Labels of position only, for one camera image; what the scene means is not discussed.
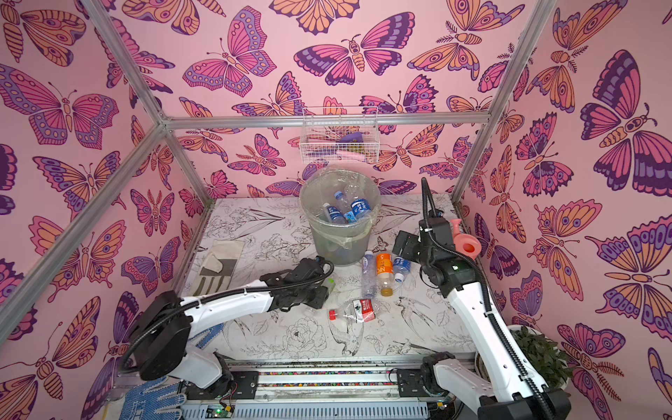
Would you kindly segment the pink plastic watering can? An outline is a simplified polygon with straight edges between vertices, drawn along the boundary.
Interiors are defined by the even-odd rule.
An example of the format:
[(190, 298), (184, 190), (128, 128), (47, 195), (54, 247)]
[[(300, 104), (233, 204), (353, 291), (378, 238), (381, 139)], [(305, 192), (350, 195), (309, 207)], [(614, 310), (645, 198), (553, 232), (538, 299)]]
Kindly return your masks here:
[(480, 241), (470, 234), (463, 233), (460, 230), (460, 219), (450, 220), (451, 232), (453, 233), (453, 244), (455, 249), (461, 254), (472, 259), (476, 259), (482, 250)]

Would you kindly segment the red white label bottle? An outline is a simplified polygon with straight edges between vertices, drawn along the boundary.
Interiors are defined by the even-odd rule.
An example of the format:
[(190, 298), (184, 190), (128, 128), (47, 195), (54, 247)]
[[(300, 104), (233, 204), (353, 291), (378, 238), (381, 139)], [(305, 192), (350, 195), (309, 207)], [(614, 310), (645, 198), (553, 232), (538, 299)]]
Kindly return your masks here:
[(376, 319), (376, 309), (371, 299), (348, 301), (339, 309), (328, 312), (331, 321), (346, 320), (348, 323), (363, 324)]

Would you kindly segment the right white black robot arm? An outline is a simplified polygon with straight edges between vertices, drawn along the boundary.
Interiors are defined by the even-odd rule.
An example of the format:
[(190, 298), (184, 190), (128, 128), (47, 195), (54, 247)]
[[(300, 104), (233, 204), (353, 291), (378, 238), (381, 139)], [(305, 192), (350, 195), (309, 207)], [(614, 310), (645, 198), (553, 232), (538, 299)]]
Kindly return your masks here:
[(551, 388), (533, 368), (493, 303), (474, 259), (481, 243), (460, 230), (457, 220), (430, 218), (418, 234), (401, 231), (393, 252), (420, 266), (467, 328), (488, 378), (461, 367), (455, 359), (430, 364), (433, 382), (465, 404), (480, 419), (565, 419), (568, 395)]

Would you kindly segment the orange label bottle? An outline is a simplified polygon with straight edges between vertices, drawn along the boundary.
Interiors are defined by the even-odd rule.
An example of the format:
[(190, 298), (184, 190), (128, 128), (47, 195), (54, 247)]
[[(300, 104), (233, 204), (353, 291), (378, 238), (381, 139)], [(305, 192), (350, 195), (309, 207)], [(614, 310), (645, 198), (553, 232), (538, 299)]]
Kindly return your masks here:
[(390, 253), (380, 253), (376, 256), (376, 281), (383, 297), (394, 294), (394, 271)]

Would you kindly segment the potted green plant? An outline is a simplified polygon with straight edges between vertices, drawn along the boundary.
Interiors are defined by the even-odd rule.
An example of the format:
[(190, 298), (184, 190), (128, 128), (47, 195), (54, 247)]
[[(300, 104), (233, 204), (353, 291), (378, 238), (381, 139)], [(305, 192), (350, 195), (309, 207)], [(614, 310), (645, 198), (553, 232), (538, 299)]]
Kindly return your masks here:
[(550, 388), (565, 390), (572, 376), (567, 353), (545, 334), (524, 325), (510, 325), (509, 331), (533, 368)]

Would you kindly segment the beige grey work glove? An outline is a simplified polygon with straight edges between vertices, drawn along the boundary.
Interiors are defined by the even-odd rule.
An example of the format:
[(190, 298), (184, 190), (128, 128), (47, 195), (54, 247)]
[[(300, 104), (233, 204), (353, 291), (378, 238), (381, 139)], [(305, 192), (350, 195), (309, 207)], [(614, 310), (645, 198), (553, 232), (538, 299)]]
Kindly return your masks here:
[(243, 248), (243, 241), (215, 241), (201, 261), (190, 295), (210, 295), (227, 290)]

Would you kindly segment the purple label clear bottle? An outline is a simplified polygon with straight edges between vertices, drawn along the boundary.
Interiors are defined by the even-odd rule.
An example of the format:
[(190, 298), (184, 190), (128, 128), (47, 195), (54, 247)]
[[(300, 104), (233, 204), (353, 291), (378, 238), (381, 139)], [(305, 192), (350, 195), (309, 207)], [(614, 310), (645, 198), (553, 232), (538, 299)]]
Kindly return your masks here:
[(376, 292), (376, 257), (371, 250), (367, 250), (362, 257), (362, 297), (373, 299)]

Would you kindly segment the blue label bottle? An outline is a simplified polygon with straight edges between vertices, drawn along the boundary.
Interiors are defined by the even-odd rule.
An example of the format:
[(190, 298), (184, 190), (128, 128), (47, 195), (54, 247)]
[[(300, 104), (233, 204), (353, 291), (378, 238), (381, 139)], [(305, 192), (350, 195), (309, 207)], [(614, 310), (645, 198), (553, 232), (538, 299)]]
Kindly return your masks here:
[(332, 223), (334, 225), (347, 225), (348, 221), (346, 220), (345, 216), (341, 211), (336, 208), (336, 206), (332, 206), (329, 203), (324, 203), (323, 204), (323, 210), (325, 214), (325, 218), (327, 218), (327, 221), (329, 223)]
[(396, 257), (393, 262), (393, 271), (395, 281), (401, 284), (411, 273), (411, 262), (402, 257)]
[(357, 221), (362, 220), (372, 212), (372, 209), (369, 206), (369, 202), (364, 198), (354, 199), (351, 203), (351, 210)]

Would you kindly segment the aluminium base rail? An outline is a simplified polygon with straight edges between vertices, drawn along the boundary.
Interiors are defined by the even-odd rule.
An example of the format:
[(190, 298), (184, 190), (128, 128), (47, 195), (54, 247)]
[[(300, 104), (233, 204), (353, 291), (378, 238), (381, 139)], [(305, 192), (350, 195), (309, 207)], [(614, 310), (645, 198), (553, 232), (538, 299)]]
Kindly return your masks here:
[(234, 362), (227, 395), (187, 389), (185, 419), (473, 419), (425, 387), (419, 362)]

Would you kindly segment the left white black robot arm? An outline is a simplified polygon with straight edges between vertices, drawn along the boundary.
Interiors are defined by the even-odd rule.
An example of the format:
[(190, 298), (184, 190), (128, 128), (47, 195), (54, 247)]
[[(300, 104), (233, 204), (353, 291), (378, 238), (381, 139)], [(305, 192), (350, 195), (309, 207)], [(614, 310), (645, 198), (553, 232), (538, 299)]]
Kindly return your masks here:
[(129, 329), (129, 348), (117, 372), (145, 381), (169, 376), (196, 387), (203, 397), (225, 395), (233, 376), (225, 357), (198, 348), (193, 339), (206, 330), (241, 317), (296, 306), (320, 309), (329, 291), (324, 285), (334, 264), (323, 257), (304, 258), (293, 269), (268, 273), (237, 289), (179, 297), (160, 294)]

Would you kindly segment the grey mesh waste bin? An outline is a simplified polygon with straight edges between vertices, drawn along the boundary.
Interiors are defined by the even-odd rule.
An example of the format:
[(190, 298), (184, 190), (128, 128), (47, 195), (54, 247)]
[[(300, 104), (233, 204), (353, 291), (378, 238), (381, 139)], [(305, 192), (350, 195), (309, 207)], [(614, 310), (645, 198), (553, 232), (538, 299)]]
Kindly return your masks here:
[[(356, 220), (351, 210), (351, 203), (357, 198), (366, 199), (372, 209), (362, 220)], [(336, 266), (362, 260), (369, 249), (369, 237), (381, 207), (381, 194), (372, 178), (339, 167), (319, 169), (302, 187), (299, 203), (309, 222), (319, 256)], [(338, 208), (348, 224), (329, 223), (324, 214), (324, 203)]]

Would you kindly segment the blue dotted work glove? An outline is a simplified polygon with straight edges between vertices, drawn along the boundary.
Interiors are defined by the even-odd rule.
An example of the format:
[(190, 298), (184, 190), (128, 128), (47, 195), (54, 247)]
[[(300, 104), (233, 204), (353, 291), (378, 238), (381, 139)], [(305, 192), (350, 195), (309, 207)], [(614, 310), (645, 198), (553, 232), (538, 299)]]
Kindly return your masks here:
[(168, 377), (147, 381), (133, 388), (124, 399), (121, 420), (178, 420), (187, 401), (182, 385)]

